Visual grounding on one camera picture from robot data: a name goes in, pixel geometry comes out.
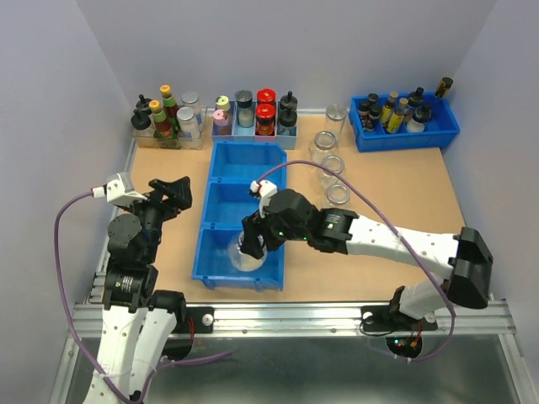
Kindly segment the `yellow label bottle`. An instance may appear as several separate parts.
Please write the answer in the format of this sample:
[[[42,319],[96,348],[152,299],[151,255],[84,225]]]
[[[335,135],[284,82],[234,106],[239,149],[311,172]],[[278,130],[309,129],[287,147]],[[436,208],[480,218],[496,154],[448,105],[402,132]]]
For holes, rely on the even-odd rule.
[[[396,91],[390,92],[387,97],[387,101],[384,103],[382,107],[382,111],[380,115],[380,122],[384,128],[387,127],[387,124],[389,120],[391,119],[393,110],[395,108],[395,103],[398,101],[398,95],[399,93]]]
[[[395,134],[398,132],[404,116],[408,112],[408,98],[400,98],[392,115],[387,122],[386,131],[388,134]]]

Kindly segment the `front yellow-cap sauce bottle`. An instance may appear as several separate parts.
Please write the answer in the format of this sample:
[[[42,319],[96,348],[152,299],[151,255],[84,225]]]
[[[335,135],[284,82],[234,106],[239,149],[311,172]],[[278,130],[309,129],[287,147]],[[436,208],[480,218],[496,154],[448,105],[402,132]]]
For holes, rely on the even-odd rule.
[[[149,106],[152,111],[152,118],[157,131],[157,139],[160,147],[168,149],[176,148],[178,145],[177,136],[173,132],[162,104],[158,100],[153,99]]]

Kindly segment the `blue tray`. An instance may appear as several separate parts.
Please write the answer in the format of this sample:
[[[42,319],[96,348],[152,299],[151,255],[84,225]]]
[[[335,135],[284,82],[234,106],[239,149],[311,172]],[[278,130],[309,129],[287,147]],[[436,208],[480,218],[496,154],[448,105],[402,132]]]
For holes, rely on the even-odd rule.
[[[360,152],[383,152],[414,148],[445,148],[460,132],[456,118],[446,99],[438,99],[433,92],[424,93],[424,102],[431,106],[431,119],[424,124],[424,130],[409,132],[403,122],[398,131],[388,134],[380,121],[372,131],[365,131],[360,118],[360,104],[366,95],[355,96],[350,101],[349,119],[354,131],[355,143]]]

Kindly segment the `rear black dispenser bottle left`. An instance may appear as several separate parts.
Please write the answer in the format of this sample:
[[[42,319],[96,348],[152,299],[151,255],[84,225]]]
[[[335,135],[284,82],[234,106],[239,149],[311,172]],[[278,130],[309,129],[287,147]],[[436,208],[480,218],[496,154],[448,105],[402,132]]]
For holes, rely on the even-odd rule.
[[[151,103],[152,99],[145,97],[143,94],[138,95],[138,101],[136,102],[136,109],[140,111],[143,114],[146,114],[148,116],[152,115],[151,108],[149,104]]]

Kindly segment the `pink-cap spice bottle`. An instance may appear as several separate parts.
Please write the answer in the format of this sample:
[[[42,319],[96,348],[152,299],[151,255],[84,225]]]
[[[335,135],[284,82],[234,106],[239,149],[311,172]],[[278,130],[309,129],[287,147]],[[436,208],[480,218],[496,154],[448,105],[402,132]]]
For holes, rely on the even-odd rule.
[[[232,125],[228,112],[224,109],[216,109],[213,113],[213,125],[215,136],[229,136],[232,133]]]

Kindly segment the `yellow label bottle rear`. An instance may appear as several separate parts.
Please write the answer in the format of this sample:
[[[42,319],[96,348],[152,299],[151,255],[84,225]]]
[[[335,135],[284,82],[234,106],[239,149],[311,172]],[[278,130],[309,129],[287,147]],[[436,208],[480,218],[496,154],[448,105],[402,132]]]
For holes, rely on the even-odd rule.
[[[390,92],[387,97],[387,101],[384,103],[382,107],[382,111],[380,115],[380,122],[384,128],[387,127],[387,124],[389,120],[391,119],[393,110],[395,108],[395,103],[398,101],[398,95],[399,93],[396,91]]]

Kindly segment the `silver-lid jar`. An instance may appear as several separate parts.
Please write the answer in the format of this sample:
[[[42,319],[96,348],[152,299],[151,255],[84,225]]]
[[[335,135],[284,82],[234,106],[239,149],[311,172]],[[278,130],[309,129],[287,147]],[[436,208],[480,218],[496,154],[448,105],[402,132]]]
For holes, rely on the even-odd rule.
[[[183,137],[200,139],[200,129],[195,111],[191,107],[181,107],[176,114]]]
[[[195,118],[197,120],[199,129],[202,130],[204,120],[202,114],[202,107],[199,100],[199,95],[193,91],[186,91],[181,95],[181,102],[183,106],[191,107],[195,112]]]

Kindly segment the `pastel compartment organizer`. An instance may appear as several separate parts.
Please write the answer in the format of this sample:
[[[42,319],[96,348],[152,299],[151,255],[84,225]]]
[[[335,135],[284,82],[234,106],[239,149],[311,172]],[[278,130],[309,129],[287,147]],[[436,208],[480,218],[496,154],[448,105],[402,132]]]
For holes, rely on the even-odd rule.
[[[213,141],[240,141],[240,142],[276,142],[284,150],[295,150],[298,140],[299,130],[293,126],[284,133],[278,132],[278,125],[275,125],[274,134],[261,136],[256,133],[256,121],[249,127],[239,124],[239,108],[234,100],[230,101],[228,120],[230,124],[222,129],[218,124],[213,123],[211,128],[211,139]]]

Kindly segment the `front red-lid sauce jar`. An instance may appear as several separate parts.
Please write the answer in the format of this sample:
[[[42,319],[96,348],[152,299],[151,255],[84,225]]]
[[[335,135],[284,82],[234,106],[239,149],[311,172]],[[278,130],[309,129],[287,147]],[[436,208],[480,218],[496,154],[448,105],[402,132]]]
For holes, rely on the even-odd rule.
[[[255,119],[255,135],[273,136],[275,134],[275,107],[272,104],[258,104]]]

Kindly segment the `rear yellow-cap sauce bottle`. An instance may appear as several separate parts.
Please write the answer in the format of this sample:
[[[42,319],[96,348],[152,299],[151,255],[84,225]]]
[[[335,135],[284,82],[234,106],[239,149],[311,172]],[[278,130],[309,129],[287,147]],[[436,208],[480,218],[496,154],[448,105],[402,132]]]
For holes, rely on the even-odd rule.
[[[173,132],[179,132],[179,122],[177,120],[177,112],[179,106],[172,94],[172,89],[169,85],[165,84],[160,87],[160,92],[163,99],[163,107],[165,114],[167,115],[168,121],[170,122]]]

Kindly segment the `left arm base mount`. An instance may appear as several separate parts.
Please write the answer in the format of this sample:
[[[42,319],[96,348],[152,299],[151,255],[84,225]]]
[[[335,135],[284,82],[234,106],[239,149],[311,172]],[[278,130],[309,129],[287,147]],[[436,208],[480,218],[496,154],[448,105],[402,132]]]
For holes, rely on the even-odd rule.
[[[149,300],[141,336],[148,346],[163,348],[170,360],[185,359],[193,348],[195,335],[213,333],[215,309],[212,306],[188,307],[184,293],[156,290]]]

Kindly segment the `dark bottle gold band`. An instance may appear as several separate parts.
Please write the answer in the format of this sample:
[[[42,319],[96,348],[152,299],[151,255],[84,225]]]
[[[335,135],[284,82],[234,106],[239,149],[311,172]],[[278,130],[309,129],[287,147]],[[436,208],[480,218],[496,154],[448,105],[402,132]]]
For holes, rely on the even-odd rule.
[[[453,79],[451,77],[443,77],[441,78],[439,84],[436,87],[436,90],[434,92],[434,95],[437,99],[444,99],[447,97],[448,93],[450,92],[452,86],[453,86]]]

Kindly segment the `yellow-cap sauce bottle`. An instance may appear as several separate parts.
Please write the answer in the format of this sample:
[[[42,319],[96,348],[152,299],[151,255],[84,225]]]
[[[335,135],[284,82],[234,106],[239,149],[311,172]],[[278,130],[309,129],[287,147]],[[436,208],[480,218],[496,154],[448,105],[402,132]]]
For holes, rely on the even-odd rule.
[[[179,122],[177,120],[177,112],[179,106],[172,94],[172,89],[169,85],[165,84],[160,87],[160,92],[163,99],[163,107],[165,114],[167,115],[168,121],[170,122],[173,132],[179,132]]]
[[[178,145],[177,136],[173,132],[162,104],[158,100],[153,99],[149,106],[152,111],[152,118],[157,131],[157,139],[160,147],[168,149],[176,148]]]

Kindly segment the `large blue divided bin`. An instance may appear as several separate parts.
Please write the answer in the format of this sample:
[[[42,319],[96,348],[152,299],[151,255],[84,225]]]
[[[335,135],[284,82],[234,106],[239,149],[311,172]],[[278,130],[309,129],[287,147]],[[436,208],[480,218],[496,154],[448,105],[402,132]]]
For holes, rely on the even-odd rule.
[[[275,143],[218,141],[214,144],[193,280],[209,290],[220,287],[283,290],[283,247],[269,253],[260,268],[248,272],[233,266],[229,247],[243,230],[242,219],[259,207],[259,202],[248,194],[251,182],[286,160],[286,152]]]

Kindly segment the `rear red-lid sauce jar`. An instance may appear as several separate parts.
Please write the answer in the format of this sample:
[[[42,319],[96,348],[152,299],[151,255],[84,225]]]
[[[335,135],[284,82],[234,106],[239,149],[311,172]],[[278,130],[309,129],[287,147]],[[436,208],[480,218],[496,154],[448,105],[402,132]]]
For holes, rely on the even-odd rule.
[[[257,92],[257,104],[276,106],[276,93],[271,88],[261,88]]]

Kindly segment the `front silver-lid jar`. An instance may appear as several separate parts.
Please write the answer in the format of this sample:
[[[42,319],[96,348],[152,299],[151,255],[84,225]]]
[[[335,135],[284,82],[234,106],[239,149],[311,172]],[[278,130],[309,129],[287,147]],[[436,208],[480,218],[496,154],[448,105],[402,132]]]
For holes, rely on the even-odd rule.
[[[183,137],[200,139],[200,129],[195,111],[191,107],[181,107],[176,114]]]

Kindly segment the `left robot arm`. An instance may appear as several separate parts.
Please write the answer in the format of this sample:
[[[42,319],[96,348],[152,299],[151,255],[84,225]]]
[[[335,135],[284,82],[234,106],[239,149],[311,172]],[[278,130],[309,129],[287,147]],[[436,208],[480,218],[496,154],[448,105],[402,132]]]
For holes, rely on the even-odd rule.
[[[108,180],[108,202],[122,212],[108,226],[99,369],[85,397],[87,403],[141,403],[157,372],[171,332],[187,323],[184,294],[156,290],[154,267],[163,223],[192,205],[190,179],[153,179],[141,194],[126,173]]]

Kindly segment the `front black dispenser bottle left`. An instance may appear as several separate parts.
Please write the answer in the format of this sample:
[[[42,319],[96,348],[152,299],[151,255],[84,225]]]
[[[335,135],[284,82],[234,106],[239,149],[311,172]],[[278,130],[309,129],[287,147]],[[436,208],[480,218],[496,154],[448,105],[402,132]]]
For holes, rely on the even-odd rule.
[[[133,110],[131,125],[137,136],[153,137],[154,129],[150,117],[139,109]]]

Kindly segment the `clear plastic organizer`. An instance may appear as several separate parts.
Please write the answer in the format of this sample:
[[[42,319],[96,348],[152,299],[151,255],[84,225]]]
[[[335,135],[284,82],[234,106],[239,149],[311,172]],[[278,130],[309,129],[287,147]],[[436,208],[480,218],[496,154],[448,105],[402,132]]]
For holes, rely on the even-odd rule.
[[[139,147],[201,150],[204,138],[188,137],[181,130],[173,131],[172,122],[163,108],[151,110],[150,114],[135,109],[131,116],[132,138]]]

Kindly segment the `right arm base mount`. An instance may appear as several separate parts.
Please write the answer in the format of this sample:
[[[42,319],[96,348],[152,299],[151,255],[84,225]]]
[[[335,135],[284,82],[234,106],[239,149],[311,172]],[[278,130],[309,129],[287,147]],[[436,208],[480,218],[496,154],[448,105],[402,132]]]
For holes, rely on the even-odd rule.
[[[367,337],[384,337],[390,353],[405,359],[419,357],[423,347],[423,332],[437,331],[436,319],[426,316],[416,319],[400,311],[404,286],[396,289],[384,306],[363,306],[359,331]]]

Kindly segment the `yellow-cap spice bottle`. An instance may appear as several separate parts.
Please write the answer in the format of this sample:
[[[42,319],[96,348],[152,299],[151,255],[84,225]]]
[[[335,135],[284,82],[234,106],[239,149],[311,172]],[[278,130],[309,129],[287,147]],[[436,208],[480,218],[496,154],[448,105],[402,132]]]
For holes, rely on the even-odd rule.
[[[230,99],[226,95],[220,95],[216,98],[215,110],[222,110],[228,113],[231,108]]]

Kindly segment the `lidded glass jar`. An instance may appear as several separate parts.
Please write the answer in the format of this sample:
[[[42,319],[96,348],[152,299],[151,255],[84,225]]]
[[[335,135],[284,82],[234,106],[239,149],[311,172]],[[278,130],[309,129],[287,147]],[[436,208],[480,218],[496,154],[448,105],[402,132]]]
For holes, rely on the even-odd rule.
[[[325,110],[324,129],[339,138],[344,128],[348,110],[342,104],[330,104]]]

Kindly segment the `black dispenser bottle tray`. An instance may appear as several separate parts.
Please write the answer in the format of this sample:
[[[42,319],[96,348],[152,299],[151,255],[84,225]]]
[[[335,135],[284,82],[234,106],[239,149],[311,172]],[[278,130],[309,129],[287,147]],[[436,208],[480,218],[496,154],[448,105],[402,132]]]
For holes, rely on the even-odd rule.
[[[424,102],[424,89],[417,87],[408,95],[408,106],[411,109],[417,109]]]
[[[431,104],[423,104],[418,107],[409,122],[407,123],[406,129],[411,133],[423,132],[426,127],[426,123],[431,120],[432,117],[432,107]]]

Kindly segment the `front black dispenser bottle middle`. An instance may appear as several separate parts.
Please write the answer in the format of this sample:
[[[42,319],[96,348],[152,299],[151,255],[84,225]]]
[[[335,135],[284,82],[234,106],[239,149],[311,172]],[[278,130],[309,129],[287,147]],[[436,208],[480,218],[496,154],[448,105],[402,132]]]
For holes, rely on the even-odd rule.
[[[296,136],[296,111],[288,106],[282,109],[278,117],[277,134],[279,136]]]

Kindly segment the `red-lid sauce jar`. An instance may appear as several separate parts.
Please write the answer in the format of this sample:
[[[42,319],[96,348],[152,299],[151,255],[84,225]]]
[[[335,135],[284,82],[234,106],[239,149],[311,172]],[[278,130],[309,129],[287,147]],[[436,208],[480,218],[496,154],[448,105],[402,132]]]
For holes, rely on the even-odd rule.
[[[275,134],[275,107],[272,104],[258,104],[255,119],[255,135],[273,136]]]
[[[257,92],[257,104],[276,106],[276,93],[271,88],[261,88]]]

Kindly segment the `rear black dispenser bottle middle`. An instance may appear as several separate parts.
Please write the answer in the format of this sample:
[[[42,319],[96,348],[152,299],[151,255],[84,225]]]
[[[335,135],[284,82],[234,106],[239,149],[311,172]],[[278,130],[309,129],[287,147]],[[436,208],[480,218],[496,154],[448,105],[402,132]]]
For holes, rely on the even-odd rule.
[[[280,110],[297,110],[298,101],[292,91],[288,91],[287,94],[280,98],[279,107]]]

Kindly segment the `black dispenser bottle tray front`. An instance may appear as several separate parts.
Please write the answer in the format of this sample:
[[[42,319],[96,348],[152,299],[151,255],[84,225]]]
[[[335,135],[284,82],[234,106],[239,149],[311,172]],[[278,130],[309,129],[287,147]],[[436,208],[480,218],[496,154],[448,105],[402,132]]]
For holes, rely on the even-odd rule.
[[[411,133],[423,132],[426,127],[426,123],[431,120],[432,117],[432,107],[431,104],[423,104],[418,107],[409,122],[407,123],[406,129]]]

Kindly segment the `black-cap spice jar front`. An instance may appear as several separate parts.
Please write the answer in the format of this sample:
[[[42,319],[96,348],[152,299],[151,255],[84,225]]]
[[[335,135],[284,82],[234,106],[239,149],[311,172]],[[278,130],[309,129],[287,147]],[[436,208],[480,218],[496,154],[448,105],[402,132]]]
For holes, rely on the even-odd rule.
[[[361,100],[358,107],[360,122],[365,131],[373,131],[376,122],[380,118],[382,107],[378,103],[377,93],[369,93],[367,98]]]

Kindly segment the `yellow label bottle front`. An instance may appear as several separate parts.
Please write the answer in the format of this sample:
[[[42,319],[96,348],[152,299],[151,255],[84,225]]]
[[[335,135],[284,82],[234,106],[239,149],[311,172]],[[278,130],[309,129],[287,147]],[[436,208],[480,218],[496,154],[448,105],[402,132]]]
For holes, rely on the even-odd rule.
[[[387,122],[386,131],[388,134],[395,134],[398,132],[404,116],[408,112],[408,98],[400,98],[392,115]]]

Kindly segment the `grey-lid salt shaker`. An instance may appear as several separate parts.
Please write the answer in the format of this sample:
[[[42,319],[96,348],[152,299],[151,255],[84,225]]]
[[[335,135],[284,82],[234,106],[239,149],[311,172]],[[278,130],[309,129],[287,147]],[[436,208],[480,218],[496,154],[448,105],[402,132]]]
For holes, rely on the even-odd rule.
[[[243,128],[253,126],[254,111],[253,111],[253,93],[250,90],[238,90],[235,93],[235,101],[237,105],[237,122]]]

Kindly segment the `black dispenser bottle tray rear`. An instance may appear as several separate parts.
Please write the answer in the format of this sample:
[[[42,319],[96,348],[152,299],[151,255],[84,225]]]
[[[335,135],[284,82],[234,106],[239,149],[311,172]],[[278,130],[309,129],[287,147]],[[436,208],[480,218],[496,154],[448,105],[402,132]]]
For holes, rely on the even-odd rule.
[[[408,95],[408,106],[411,109],[417,109],[424,102],[424,89],[417,87]]]

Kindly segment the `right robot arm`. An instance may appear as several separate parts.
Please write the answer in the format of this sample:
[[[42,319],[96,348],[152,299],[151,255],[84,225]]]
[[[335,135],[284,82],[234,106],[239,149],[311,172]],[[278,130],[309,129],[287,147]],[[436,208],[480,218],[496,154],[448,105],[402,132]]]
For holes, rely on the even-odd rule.
[[[368,321],[383,330],[406,329],[448,304],[482,310],[488,305],[494,263],[481,234],[428,233],[390,226],[340,208],[318,209],[302,194],[282,189],[260,200],[242,221],[239,261],[260,265],[287,241],[305,242],[321,253],[371,256],[416,265],[426,280],[396,289]]]

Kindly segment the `black dispenser bottle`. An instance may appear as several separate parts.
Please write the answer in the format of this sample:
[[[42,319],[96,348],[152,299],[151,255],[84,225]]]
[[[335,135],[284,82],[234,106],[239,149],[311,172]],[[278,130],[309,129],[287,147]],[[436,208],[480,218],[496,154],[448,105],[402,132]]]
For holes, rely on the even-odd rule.
[[[288,91],[287,94],[280,98],[279,107],[280,110],[297,110],[298,101],[292,91]]]
[[[288,106],[282,109],[278,117],[277,134],[279,136],[296,136],[296,111]]]
[[[150,117],[139,109],[133,110],[131,125],[137,136],[153,137],[154,129]]]
[[[151,103],[152,99],[145,97],[143,94],[138,95],[138,101],[136,102],[136,109],[140,111],[143,114],[146,114],[148,116],[152,115],[151,108],[149,104]]]

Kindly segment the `rear silver-lid jar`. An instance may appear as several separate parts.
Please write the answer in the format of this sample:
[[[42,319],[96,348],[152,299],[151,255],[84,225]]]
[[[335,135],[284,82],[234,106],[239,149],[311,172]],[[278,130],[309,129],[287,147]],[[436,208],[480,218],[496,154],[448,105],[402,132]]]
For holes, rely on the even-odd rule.
[[[195,112],[195,118],[197,120],[199,129],[202,130],[204,120],[202,114],[202,107],[199,100],[199,95],[193,91],[186,91],[181,95],[181,102],[183,106],[191,107]]]

